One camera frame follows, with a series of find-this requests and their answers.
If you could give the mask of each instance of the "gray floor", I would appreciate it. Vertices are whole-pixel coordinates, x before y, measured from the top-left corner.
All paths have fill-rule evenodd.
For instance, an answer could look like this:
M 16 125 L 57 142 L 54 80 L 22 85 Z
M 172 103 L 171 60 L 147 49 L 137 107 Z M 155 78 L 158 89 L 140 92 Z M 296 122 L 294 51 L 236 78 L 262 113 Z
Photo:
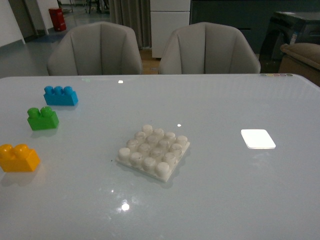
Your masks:
M 64 10 L 71 9 L 64 5 Z M 92 9 L 86 13 L 84 6 L 73 6 L 73 12 L 64 14 L 67 30 L 50 31 L 49 35 L 37 38 L 26 44 L 12 43 L 0 47 L 0 78 L 12 76 L 48 76 L 47 61 L 60 40 L 68 30 L 89 23 L 110 22 L 110 14 L 97 13 Z

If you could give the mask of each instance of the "beige sofa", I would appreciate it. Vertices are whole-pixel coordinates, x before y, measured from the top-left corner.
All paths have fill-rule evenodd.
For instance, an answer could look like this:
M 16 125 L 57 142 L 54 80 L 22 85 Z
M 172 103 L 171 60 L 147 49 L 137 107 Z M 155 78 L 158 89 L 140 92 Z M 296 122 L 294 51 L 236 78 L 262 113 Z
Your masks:
M 279 73 L 304 76 L 320 87 L 320 45 L 313 43 L 284 44 L 280 47 L 285 53 Z

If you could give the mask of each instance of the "toy building block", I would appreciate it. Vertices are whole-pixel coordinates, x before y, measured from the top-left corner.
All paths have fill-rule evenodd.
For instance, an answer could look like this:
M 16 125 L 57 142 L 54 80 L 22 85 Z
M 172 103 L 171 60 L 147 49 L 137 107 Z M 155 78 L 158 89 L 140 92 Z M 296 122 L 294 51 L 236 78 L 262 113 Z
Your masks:
M 186 136 L 144 125 L 142 131 L 118 151 L 116 160 L 136 171 L 167 182 L 188 149 Z
M 46 86 L 44 88 L 44 99 L 47 105 L 75 106 L 78 103 L 77 93 L 72 87 Z
M 56 129 L 59 124 L 59 119 L 55 111 L 51 107 L 44 106 L 39 111 L 38 108 L 32 107 L 28 110 L 28 123 L 33 131 Z
M 26 144 L 0 146 L 0 167 L 4 172 L 33 172 L 39 163 L 36 151 Z

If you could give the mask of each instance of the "curtain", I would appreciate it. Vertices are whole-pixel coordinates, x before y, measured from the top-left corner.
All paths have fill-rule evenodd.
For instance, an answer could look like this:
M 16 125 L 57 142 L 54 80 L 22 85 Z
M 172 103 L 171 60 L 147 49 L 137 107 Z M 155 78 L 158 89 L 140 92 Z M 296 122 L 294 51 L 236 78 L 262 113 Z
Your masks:
M 109 0 L 112 23 L 134 30 L 138 47 L 151 48 L 150 0 Z

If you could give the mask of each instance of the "green toy block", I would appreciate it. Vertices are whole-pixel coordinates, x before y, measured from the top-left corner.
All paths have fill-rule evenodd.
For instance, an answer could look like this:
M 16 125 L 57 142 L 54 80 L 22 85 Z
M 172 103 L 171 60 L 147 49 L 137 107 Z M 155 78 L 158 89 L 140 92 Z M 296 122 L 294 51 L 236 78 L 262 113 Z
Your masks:
M 59 119 L 55 111 L 51 107 L 44 106 L 39 111 L 38 108 L 32 107 L 27 111 L 28 123 L 33 131 L 56 129 L 59 124 Z

